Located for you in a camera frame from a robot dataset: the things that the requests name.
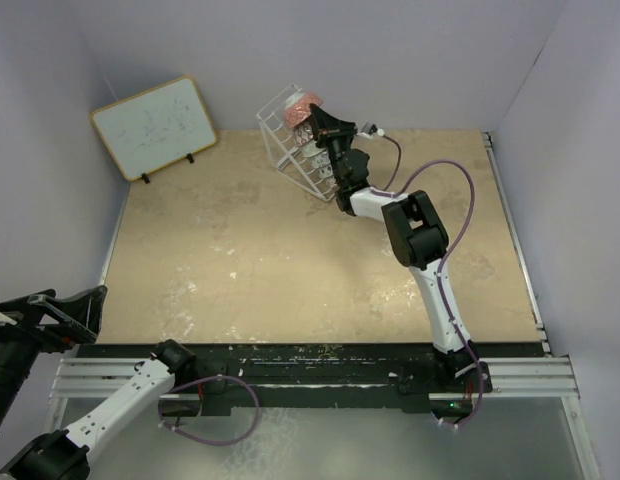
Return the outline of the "grey patterned bowl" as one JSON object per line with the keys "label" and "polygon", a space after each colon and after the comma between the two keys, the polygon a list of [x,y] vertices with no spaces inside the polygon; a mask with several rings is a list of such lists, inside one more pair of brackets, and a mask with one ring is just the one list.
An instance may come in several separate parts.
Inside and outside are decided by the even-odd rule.
{"label": "grey patterned bowl", "polygon": [[310,115],[310,105],[321,106],[323,100],[312,92],[298,91],[284,101],[284,124],[294,129],[302,124]]}

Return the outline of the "red patterned bowl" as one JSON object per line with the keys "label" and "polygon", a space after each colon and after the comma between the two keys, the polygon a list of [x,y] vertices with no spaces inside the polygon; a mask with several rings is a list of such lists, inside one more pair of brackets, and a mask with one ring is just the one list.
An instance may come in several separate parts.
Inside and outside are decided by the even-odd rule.
{"label": "red patterned bowl", "polygon": [[314,169],[320,169],[330,165],[329,154],[327,151],[320,152],[309,158]]}

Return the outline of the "light blue patterned bowl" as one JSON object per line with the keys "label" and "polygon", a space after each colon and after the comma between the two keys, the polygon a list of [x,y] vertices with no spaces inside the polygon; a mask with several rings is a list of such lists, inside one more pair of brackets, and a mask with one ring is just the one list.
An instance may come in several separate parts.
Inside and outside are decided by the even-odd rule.
{"label": "light blue patterned bowl", "polygon": [[321,179],[328,179],[333,177],[333,170],[330,166],[321,167],[318,170],[319,177]]}

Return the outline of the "dark blue triangle-pattern bowl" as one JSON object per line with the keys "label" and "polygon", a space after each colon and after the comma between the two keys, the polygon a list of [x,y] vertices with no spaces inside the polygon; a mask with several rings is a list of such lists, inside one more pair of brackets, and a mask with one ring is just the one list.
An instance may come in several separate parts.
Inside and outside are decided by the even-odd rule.
{"label": "dark blue triangle-pattern bowl", "polygon": [[298,147],[314,141],[312,125],[309,121],[297,125],[293,130],[294,142]]}

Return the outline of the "green and white bowl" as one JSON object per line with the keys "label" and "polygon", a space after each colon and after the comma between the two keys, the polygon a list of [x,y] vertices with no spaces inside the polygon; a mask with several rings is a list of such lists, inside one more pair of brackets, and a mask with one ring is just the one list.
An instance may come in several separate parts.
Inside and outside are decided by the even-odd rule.
{"label": "green and white bowl", "polygon": [[315,142],[308,142],[301,147],[301,152],[304,157],[313,157],[320,154],[322,151],[323,149],[317,147]]}

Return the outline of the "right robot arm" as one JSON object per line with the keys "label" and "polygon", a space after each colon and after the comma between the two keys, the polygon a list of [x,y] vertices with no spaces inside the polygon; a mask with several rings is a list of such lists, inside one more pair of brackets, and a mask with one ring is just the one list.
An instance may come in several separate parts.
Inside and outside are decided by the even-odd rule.
{"label": "right robot arm", "polygon": [[397,193],[378,190],[368,181],[369,155],[352,146],[357,134],[354,123],[339,120],[311,104],[310,124],[316,144],[328,152],[339,209],[351,216],[382,222],[397,261],[415,278],[430,322],[436,383],[446,391],[457,391],[475,372],[477,392],[482,394],[486,374],[461,319],[447,269],[447,261],[469,227],[474,211],[476,192],[469,171],[456,161],[442,161],[463,173],[470,192],[461,231],[451,241],[427,193],[407,192],[421,172],[441,161],[417,168]]}

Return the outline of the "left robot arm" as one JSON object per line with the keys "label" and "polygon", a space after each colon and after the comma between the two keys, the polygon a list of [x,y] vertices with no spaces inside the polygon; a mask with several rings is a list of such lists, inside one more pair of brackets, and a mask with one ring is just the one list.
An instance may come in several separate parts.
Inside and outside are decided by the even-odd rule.
{"label": "left robot arm", "polygon": [[[96,342],[107,294],[98,285],[66,298],[46,289],[0,302],[0,428],[40,355]],[[195,372],[195,354],[169,339],[81,417],[68,419],[70,400],[51,393],[44,430],[0,468],[0,479],[88,478],[111,440],[170,389],[191,388]]]}

